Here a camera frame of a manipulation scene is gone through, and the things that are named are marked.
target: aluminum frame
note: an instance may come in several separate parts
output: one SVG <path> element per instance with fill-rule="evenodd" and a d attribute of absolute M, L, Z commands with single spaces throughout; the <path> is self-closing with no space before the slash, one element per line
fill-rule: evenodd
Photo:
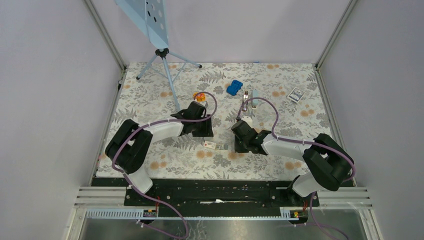
<path fill-rule="evenodd" d="M 125 213 L 140 212 L 143 209 L 154 209 L 155 206 L 124 206 L 127 187 L 96 187 L 83 186 L 79 189 L 75 201 L 70 227 L 65 234 L 65 240 L 78 240 L 84 230 L 86 218 L 116 219 L 114 213 L 124 213 L 120 219 L 134 219 Z M 338 191 L 320 190 L 317 193 L 320 206 L 316 210 L 352 210 L 358 211 L 369 240 L 382 240 L 380 228 L 375 221 L 374 209 L 365 187 L 341 187 Z M 280 207 L 282 216 L 290 210 L 300 210 L 299 207 Z M 179 220 L 179 217 L 162 217 L 158 219 Z M 283 217 L 186 217 L 187 220 L 286 220 Z"/>

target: white wall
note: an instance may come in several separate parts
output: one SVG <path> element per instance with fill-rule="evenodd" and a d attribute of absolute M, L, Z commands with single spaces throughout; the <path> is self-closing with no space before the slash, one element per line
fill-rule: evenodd
<path fill-rule="evenodd" d="M 0 1 L 0 239 L 62 237 L 119 74 L 81 0 Z"/>
<path fill-rule="evenodd" d="M 322 68 L 385 240 L 424 239 L 424 1 L 362 0 Z"/>
<path fill-rule="evenodd" d="M 123 60 L 148 62 L 155 48 L 115 1 L 93 2 Z M 199 62 L 316 63 L 348 2 L 168 0 L 169 49 Z"/>

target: tripod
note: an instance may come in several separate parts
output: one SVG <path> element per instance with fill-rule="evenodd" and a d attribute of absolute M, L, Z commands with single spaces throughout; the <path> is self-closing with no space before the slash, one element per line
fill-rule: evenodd
<path fill-rule="evenodd" d="M 162 62 L 163 62 L 163 67 L 165 68 L 165 72 L 166 72 L 166 76 L 161 73 L 160 71 L 158 71 L 155 68 L 151 68 L 153 69 L 155 72 L 157 72 L 158 74 L 162 75 L 163 77 L 167 78 L 169 81 L 169 85 L 171 87 L 171 91 L 172 91 L 172 95 L 173 95 L 173 99 L 175 101 L 175 108 L 176 110 L 179 112 L 181 110 L 180 108 L 180 104 L 178 103 L 178 98 L 177 98 L 177 94 L 175 93 L 175 89 L 174 89 L 174 82 L 175 80 L 177 80 L 178 75 L 180 75 L 181 71 L 184 69 L 184 66 L 187 63 L 193 64 L 194 66 L 198 67 L 199 69 L 202 68 L 202 65 L 191 61 L 179 54 L 176 54 L 174 52 L 171 52 L 168 48 L 163 48 L 163 49 L 156 49 L 156 51 L 154 51 L 155 55 L 150 59 L 150 61 L 148 61 L 147 65 L 143 68 L 143 70 L 140 72 L 140 74 L 136 77 L 137 80 L 139 80 L 140 78 L 142 78 L 143 74 L 147 71 L 148 68 L 150 68 L 152 66 L 153 61 L 159 56 L 162 58 Z M 181 69 L 179 70 L 179 72 L 176 74 L 176 76 L 174 77 L 174 79 L 172 79 L 171 77 L 171 73 L 170 73 L 170 69 L 168 67 L 168 61 L 167 61 L 167 54 L 170 54 L 174 57 L 177 57 L 181 60 L 184 60 L 184 64 L 182 65 Z"/>

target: small box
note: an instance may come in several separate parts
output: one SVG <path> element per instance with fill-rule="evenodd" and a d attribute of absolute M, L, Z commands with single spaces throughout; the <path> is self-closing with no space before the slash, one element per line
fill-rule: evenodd
<path fill-rule="evenodd" d="M 302 97 L 305 95 L 305 92 L 300 90 L 298 87 L 293 88 L 291 92 L 287 95 L 287 98 L 292 102 L 298 103 Z"/>

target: purple cable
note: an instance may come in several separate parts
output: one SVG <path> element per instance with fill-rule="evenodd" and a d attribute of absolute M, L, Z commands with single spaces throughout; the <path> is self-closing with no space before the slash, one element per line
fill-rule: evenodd
<path fill-rule="evenodd" d="M 349 163 L 349 165 L 350 165 L 350 167 L 352 168 L 352 174 L 350 175 L 350 177 L 348 177 L 348 178 L 346 178 L 345 180 L 344 180 L 344 182 L 346 182 L 346 181 L 349 181 L 349 180 L 351 180 L 354 176 L 355 176 L 355 173 L 356 173 L 356 167 L 355 167 L 355 165 L 354 165 L 354 163 L 346 156 L 346 155 L 344 155 L 343 153 L 341 153 L 340 151 L 338 151 L 338 150 L 336 150 L 336 149 L 334 149 L 334 148 L 332 148 L 332 147 L 329 147 L 329 146 L 326 146 L 326 145 L 323 145 L 323 144 L 321 144 L 321 143 L 317 143 L 317 142 L 314 142 L 314 141 L 302 141 L 302 140 L 294 140 L 294 139 L 289 139 L 289 138 L 285 138 L 285 137 L 278 137 L 276 134 L 275 134 L 275 128 L 276 128 L 276 125 L 277 125 L 277 123 L 278 123 L 278 120 L 279 120 L 279 113 L 278 113 L 278 111 L 277 111 L 277 108 L 274 106 L 274 104 L 272 103 L 272 102 L 270 102 L 268 99 L 266 99 L 266 98 L 263 98 L 263 97 L 252 97 L 252 98 L 249 98 L 249 99 L 247 99 L 245 102 L 243 102 L 242 104 L 241 104 L 241 106 L 240 106 L 240 109 L 238 110 L 238 114 L 237 114 L 237 117 L 239 117 L 240 116 L 240 113 L 242 112 L 242 108 L 243 108 L 243 106 L 245 105 L 245 104 L 247 104 L 248 102 L 250 102 L 250 101 L 252 101 L 252 100 L 254 100 L 254 99 L 259 99 L 259 100 L 263 100 L 263 101 L 265 101 L 265 102 L 267 102 L 267 103 L 269 103 L 269 105 L 271 105 L 271 107 L 274 109 L 274 111 L 275 111 L 275 115 L 276 115 L 276 118 L 275 118 L 275 122 L 274 122 L 274 124 L 272 125 L 272 129 L 271 129 L 271 134 L 272 134 L 272 136 L 274 137 L 274 138 L 276 138 L 277 140 L 282 140 L 282 141 L 286 141 L 286 142 L 290 142 L 290 143 L 296 143 L 296 144 L 309 144 L 309 145 L 315 145 L 315 146 L 318 146 L 318 147 L 321 147 L 321 148 L 324 148 L 324 149 L 327 149 L 327 150 L 330 150 L 330 151 L 332 151 L 333 153 L 335 153 L 335 154 L 337 154 L 337 155 L 339 155 L 339 156 L 341 156 L 342 158 L 344 158 L 348 163 Z M 329 234 L 328 232 L 326 232 L 324 229 L 323 229 L 323 227 L 322 226 L 324 226 L 323 224 L 320 224 L 320 223 L 318 223 L 316 220 L 315 220 L 315 216 L 314 216 L 314 213 L 313 213 L 313 211 L 312 211 L 312 201 L 313 201 L 313 199 L 314 199 L 314 196 L 315 196 L 315 194 L 316 194 L 317 192 L 316 191 L 314 191 L 313 193 L 312 193 L 312 195 L 311 195 L 311 198 L 310 198 L 310 204 L 309 204 L 309 207 L 310 207 L 310 215 L 312 216 L 312 219 L 313 219 L 313 221 L 315 222 L 314 223 L 314 225 L 316 225 L 325 235 L 327 235 L 327 236 L 329 236 L 331 239 L 334 239 L 334 240 L 338 240 L 337 238 L 335 238 L 334 236 L 332 236 L 331 234 Z M 344 232 L 342 232 L 340 229 L 338 229 L 338 228 L 336 228 L 336 227 L 333 227 L 333 226 L 330 226 L 332 229 L 335 229 L 336 231 L 338 231 L 339 233 L 342 233 L 347 239 L 349 239 L 349 237 L 344 233 Z"/>
<path fill-rule="evenodd" d="M 315 220 L 315 215 L 314 215 L 314 212 L 312 211 L 312 201 L 314 200 L 314 196 L 315 196 L 315 194 L 316 194 L 317 192 L 316 191 L 314 191 L 311 195 L 310 195 L 310 202 L 309 202 L 309 210 L 310 210 L 310 215 L 312 216 L 312 219 L 313 219 L 313 221 L 315 222 L 315 225 L 325 234 L 325 235 L 327 235 L 329 238 L 331 238 L 331 239 L 333 239 L 333 240 L 339 240 L 338 238 L 336 238 L 336 237 L 334 237 L 333 235 L 331 235 L 330 233 L 328 233 L 327 231 L 325 231 L 324 230 L 324 228 L 323 227 L 325 227 L 325 225 L 324 224 L 321 224 L 321 223 L 318 223 L 317 222 L 317 220 Z M 346 237 L 346 239 L 347 240 L 349 240 L 350 238 L 349 238 L 349 236 L 346 234 L 346 233 L 344 233 L 342 230 L 340 230 L 340 229 L 338 229 L 338 228 L 336 228 L 336 227 L 334 227 L 334 226 L 331 226 L 331 228 L 332 229 L 334 229 L 334 230 L 336 230 L 337 232 L 339 232 L 339 233 L 341 233 L 341 234 L 343 234 L 345 237 Z"/>
<path fill-rule="evenodd" d="M 272 134 L 272 136 L 273 136 L 274 138 L 276 138 L 277 140 L 283 140 L 283 141 L 290 142 L 290 143 L 315 145 L 315 146 L 318 146 L 318 147 L 321 147 L 321 148 L 324 148 L 324 149 L 330 150 L 330 151 L 332 151 L 333 153 L 335 153 L 335 154 L 339 155 L 340 157 L 344 158 L 344 159 L 345 159 L 345 160 L 349 163 L 350 167 L 352 168 L 352 174 L 350 175 L 350 177 L 348 177 L 347 179 L 345 179 L 345 180 L 344 180 L 344 182 L 351 180 L 351 179 L 355 176 L 355 173 L 356 173 L 356 167 L 355 167 L 354 163 L 353 163 L 353 162 L 352 162 L 352 161 L 351 161 L 351 160 L 350 160 L 350 159 L 349 159 L 346 155 L 344 155 L 344 154 L 343 154 L 343 153 L 341 153 L 340 151 L 338 151 L 338 150 L 336 150 L 336 149 L 334 149 L 334 148 L 332 148 L 332 147 L 329 147 L 329 146 L 326 146 L 326 145 L 323 145 L 323 144 L 320 144 L 320 143 L 314 142 L 314 141 L 294 140 L 294 139 L 289 139 L 289 138 L 285 138 L 285 137 L 281 137 L 281 136 L 279 137 L 279 136 L 277 136 L 277 135 L 275 134 L 275 132 L 274 132 L 274 131 L 275 131 L 276 125 L 277 125 L 278 120 L 279 120 L 279 113 L 278 113 L 278 111 L 277 111 L 277 108 L 274 106 L 274 104 L 273 104 L 272 102 L 270 102 L 268 99 L 263 98 L 263 97 L 252 97 L 252 98 L 247 99 L 245 102 L 243 102 L 243 104 L 241 104 L 240 109 L 238 110 L 237 117 L 239 117 L 239 116 L 240 116 L 240 113 L 242 112 L 242 108 L 243 108 L 243 106 L 244 106 L 245 104 L 247 104 L 248 102 L 250 102 L 250 101 L 254 100 L 254 99 L 263 100 L 263 101 L 265 101 L 265 102 L 269 103 L 269 105 L 271 105 L 271 107 L 274 109 L 274 111 L 275 111 L 275 115 L 276 115 L 276 118 L 275 118 L 274 125 L 272 125 L 272 129 L 271 129 L 271 134 Z"/>
<path fill-rule="evenodd" d="M 327 224 L 320 224 L 323 228 L 328 228 L 328 229 L 333 229 L 336 230 L 337 232 L 341 233 L 343 236 L 346 237 L 346 239 L 349 239 L 349 236 L 344 232 L 341 231 L 340 229 L 338 229 L 337 227 L 331 226 L 331 225 L 327 225 Z M 296 225 L 282 225 L 280 226 L 280 228 L 298 228 L 298 227 L 308 227 L 308 226 L 318 226 L 316 223 L 300 223 L 300 224 L 296 224 Z"/>
<path fill-rule="evenodd" d="M 147 128 L 147 127 L 149 127 L 149 126 L 154 126 L 154 125 L 157 125 L 157 124 L 163 124 L 163 123 L 167 123 L 167 122 L 186 122 L 186 123 L 197 123 L 197 122 L 203 122 L 203 121 L 206 121 L 206 120 L 208 120 L 208 119 L 210 119 L 210 118 L 212 118 L 212 116 L 217 112 L 217 109 L 218 109 L 218 102 L 217 102 L 217 99 L 215 98 L 215 96 L 214 95 L 212 95 L 211 93 L 209 93 L 209 92 L 207 92 L 207 91 L 201 91 L 201 92 L 198 92 L 197 94 L 196 94 L 196 96 L 197 95 L 199 95 L 199 94 L 207 94 L 207 95 L 209 95 L 209 96 L 211 96 L 212 98 L 213 98 L 213 100 L 215 101 L 215 109 L 213 110 L 213 112 L 209 115 L 209 116 L 207 116 L 207 117 L 205 117 L 205 118 L 203 118 L 203 119 L 196 119 L 196 120 L 189 120 L 189 119 L 163 119 L 163 120 L 159 120 L 159 121 L 155 121 L 155 122 L 153 122 L 153 123 L 151 123 L 150 125 L 149 124 L 146 124 L 146 125 L 143 125 L 143 126 L 140 126 L 139 128 L 137 128 L 135 131 L 133 131 L 132 133 L 131 133 L 131 135 L 129 135 L 129 137 L 122 143 L 122 145 L 119 147 L 119 149 L 118 149 L 118 151 L 116 152 L 116 154 L 115 154 L 115 156 L 113 157 L 113 159 L 112 159 L 112 168 L 114 169 L 114 170 L 116 170 L 116 171 L 118 171 L 118 172 L 120 172 L 120 173 L 122 173 L 123 174 L 123 177 L 126 179 L 126 181 L 128 182 L 128 184 L 129 185 L 133 185 L 133 183 L 131 182 L 131 180 L 128 178 L 128 176 L 125 174 L 125 172 L 122 170 L 122 169 L 119 169 L 117 166 L 116 166 L 116 161 L 117 161 L 117 158 L 118 158 L 118 156 L 119 156 L 119 154 L 122 152 L 122 150 L 124 149 L 124 147 L 127 145 L 127 143 L 131 140 L 131 139 L 133 139 L 133 137 L 138 133 L 138 132 L 140 132 L 141 130 L 143 130 L 143 129 L 145 129 L 145 128 Z M 142 193 L 137 187 L 135 187 L 135 186 L 132 186 L 132 189 L 134 189 L 134 191 L 136 191 L 138 194 L 140 194 L 142 197 L 144 197 L 144 198 L 146 198 L 146 199 L 149 199 L 149 200 L 151 200 L 151 201 L 154 201 L 154 202 L 157 202 L 157 203 L 161 203 L 161 204 L 163 204 L 163 205 L 166 205 L 166 206 L 168 206 L 170 209 L 172 209 L 180 218 L 181 218 L 181 220 L 182 220 L 182 222 L 184 223 L 184 227 L 185 227 L 185 236 L 175 236 L 175 235 L 172 235 L 172 234 L 170 234 L 170 233 L 167 233 L 166 231 L 163 231 L 163 230 L 161 230 L 161 229 L 158 229 L 158 228 L 156 228 L 156 227 L 154 227 L 154 226 L 150 226 L 150 225 L 148 225 L 148 224 L 144 224 L 143 226 L 146 226 L 146 227 L 148 227 L 148 228 L 150 228 L 150 229 L 153 229 L 153 230 L 156 230 L 156 231 L 158 231 L 158 232 L 160 232 L 160 233 L 163 233 L 163 234 L 165 234 L 165 235 L 168 235 L 169 237 L 171 237 L 171 238 L 176 238 L 176 239 L 186 239 L 188 236 L 189 236 L 189 226 L 187 225 L 187 222 L 186 222 L 186 220 L 184 219 L 184 217 L 183 217 L 183 215 L 177 210 L 177 209 L 175 209 L 175 207 L 173 207 L 171 204 L 169 204 L 169 203 L 167 203 L 167 202 L 164 202 L 164 201 L 161 201 L 161 200 L 158 200 L 158 199 L 156 199 L 156 198 L 153 198 L 153 197 L 150 197 L 150 196 L 147 196 L 146 194 L 144 194 L 144 193 Z"/>

